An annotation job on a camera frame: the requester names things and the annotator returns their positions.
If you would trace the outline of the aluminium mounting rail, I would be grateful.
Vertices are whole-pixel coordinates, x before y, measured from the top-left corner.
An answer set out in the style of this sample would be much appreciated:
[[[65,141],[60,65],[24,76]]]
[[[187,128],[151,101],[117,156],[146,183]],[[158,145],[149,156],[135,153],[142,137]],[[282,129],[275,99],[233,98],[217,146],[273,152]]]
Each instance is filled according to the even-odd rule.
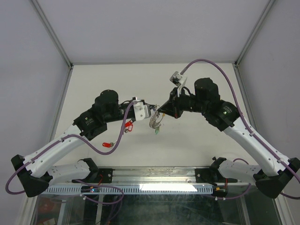
[[[164,183],[164,182],[183,182],[183,183],[207,183],[206,175],[208,168],[158,168],[158,167],[120,167],[95,168],[88,166],[83,161],[76,164],[51,166],[45,171],[36,172],[30,169],[30,176],[43,181],[49,186],[61,183],[85,182],[90,184],[117,184],[117,183]]]

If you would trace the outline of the aluminium frame post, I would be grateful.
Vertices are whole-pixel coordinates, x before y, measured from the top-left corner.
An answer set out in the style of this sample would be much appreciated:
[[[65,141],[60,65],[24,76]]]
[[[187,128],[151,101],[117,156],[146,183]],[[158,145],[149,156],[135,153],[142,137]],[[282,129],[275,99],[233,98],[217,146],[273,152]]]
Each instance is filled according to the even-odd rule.
[[[66,63],[69,69],[72,69],[73,63],[71,62],[68,54],[66,53],[64,47],[62,46],[56,32],[54,31],[50,21],[48,20],[42,6],[40,5],[38,0],[29,0],[30,4],[32,5],[33,9],[35,10],[37,16],[39,17],[42,25],[44,26],[48,36],[52,40],[53,44],[55,45],[56,49],[58,50],[59,54],[63,58],[64,62]]]
[[[248,53],[250,47],[254,43],[255,39],[257,38],[259,32],[263,28],[263,25],[265,21],[267,20],[269,14],[273,10],[273,7],[277,3],[277,0],[268,0],[267,4],[264,6],[260,16],[258,17],[253,29],[251,30],[245,44],[243,45],[243,48],[241,52],[239,53],[237,59],[235,60],[234,64],[236,67],[238,67],[243,59],[245,58],[246,54]]]

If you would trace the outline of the red solid key tag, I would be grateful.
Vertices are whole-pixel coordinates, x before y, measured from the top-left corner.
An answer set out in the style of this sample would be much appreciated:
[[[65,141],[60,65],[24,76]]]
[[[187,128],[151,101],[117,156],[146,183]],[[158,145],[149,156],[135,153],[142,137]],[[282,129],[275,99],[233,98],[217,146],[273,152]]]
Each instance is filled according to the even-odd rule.
[[[132,123],[132,121],[128,121],[126,124],[125,124],[125,127],[129,127],[129,126],[131,126],[133,123]]]

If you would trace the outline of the left aluminium frame post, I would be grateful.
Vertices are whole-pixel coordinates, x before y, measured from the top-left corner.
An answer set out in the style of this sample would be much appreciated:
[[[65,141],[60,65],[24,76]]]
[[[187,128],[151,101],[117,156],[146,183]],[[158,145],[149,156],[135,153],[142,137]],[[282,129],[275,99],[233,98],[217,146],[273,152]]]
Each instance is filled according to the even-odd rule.
[[[42,6],[40,5],[38,0],[29,0],[30,4],[32,5],[33,9],[35,10],[37,16],[39,17],[42,25],[44,26],[48,36],[52,40],[53,44],[55,45],[56,49],[58,50],[59,54],[63,58],[64,62],[66,63],[69,69],[72,69],[73,63],[71,62],[68,54],[66,53],[64,47],[62,46],[56,32],[54,31],[50,21],[48,20]]]

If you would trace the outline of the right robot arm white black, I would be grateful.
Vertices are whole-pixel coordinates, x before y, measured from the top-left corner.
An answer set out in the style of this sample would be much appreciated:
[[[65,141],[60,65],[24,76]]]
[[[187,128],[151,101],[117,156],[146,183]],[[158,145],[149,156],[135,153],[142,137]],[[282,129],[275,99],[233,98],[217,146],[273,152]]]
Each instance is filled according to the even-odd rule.
[[[211,179],[248,182],[272,199],[282,194],[300,168],[299,159],[289,158],[268,143],[240,115],[235,105],[221,100],[218,86],[210,78],[196,80],[194,94],[185,93],[187,88],[183,79],[170,80],[176,87],[170,92],[167,102],[159,108],[160,113],[176,119],[184,111],[201,113],[209,124],[236,141],[257,162],[256,165],[247,165],[219,157],[210,166]]]

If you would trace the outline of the right aluminium frame post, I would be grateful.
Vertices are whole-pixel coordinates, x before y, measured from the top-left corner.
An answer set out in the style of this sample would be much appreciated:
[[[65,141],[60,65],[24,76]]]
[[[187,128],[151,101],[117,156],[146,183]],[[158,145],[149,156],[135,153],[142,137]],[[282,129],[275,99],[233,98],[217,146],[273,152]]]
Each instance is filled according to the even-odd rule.
[[[243,45],[243,48],[241,52],[239,53],[237,59],[235,60],[234,64],[236,67],[238,67],[243,59],[245,58],[246,54],[248,53],[250,47],[254,43],[255,39],[257,38],[259,32],[263,28],[263,25],[265,21],[267,20],[269,14],[273,10],[273,7],[277,3],[277,0],[268,0],[267,4],[264,6],[260,16],[258,17],[253,29],[251,30],[245,44]]]

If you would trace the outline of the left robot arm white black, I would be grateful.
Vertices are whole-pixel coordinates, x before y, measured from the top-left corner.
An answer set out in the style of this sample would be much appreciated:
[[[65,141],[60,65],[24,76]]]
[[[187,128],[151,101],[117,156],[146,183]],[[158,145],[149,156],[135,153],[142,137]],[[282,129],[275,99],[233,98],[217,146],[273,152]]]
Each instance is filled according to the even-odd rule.
[[[56,139],[46,146],[27,155],[16,155],[11,159],[17,176],[27,197],[35,197],[46,191],[51,185],[65,181],[95,182],[98,178],[98,166],[91,158],[80,159],[68,165],[56,166],[56,163],[68,153],[83,145],[90,146],[100,155],[110,155],[118,147],[125,131],[127,120],[141,121],[151,116],[154,105],[142,99],[119,103],[119,95],[114,90],[104,90],[95,98],[90,109],[81,113],[74,122]],[[120,133],[114,147],[102,152],[91,144],[91,140],[107,130],[110,122],[122,121]]]

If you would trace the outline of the red key tag with key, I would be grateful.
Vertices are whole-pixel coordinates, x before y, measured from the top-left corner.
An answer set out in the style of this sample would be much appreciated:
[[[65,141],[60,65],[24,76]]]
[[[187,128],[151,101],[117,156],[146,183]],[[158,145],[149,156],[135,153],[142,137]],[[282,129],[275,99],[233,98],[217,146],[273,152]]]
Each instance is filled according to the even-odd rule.
[[[117,143],[117,141],[115,141],[115,142],[103,142],[102,146],[105,147],[105,148],[113,148],[116,143]]]

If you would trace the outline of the large grey keyring yellow handle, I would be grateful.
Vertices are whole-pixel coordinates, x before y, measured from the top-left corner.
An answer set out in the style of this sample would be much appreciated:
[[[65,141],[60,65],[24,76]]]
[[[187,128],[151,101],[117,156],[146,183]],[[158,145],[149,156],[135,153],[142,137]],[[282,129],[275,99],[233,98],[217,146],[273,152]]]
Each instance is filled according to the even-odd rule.
[[[149,127],[152,129],[157,129],[161,127],[161,122],[163,120],[163,118],[165,117],[165,113],[154,113],[153,116],[151,116],[150,118],[150,122],[149,122]]]

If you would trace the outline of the red key tag white label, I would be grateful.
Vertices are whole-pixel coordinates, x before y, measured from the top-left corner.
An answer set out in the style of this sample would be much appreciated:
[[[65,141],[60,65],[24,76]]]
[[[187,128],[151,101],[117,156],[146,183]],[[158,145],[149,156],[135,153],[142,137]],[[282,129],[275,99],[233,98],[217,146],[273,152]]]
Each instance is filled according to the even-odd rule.
[[[127,124],[127,125],[125,126],[124,132],[125,132],[125,133],[131,132],[132,129],[133,129],[133,124]]]

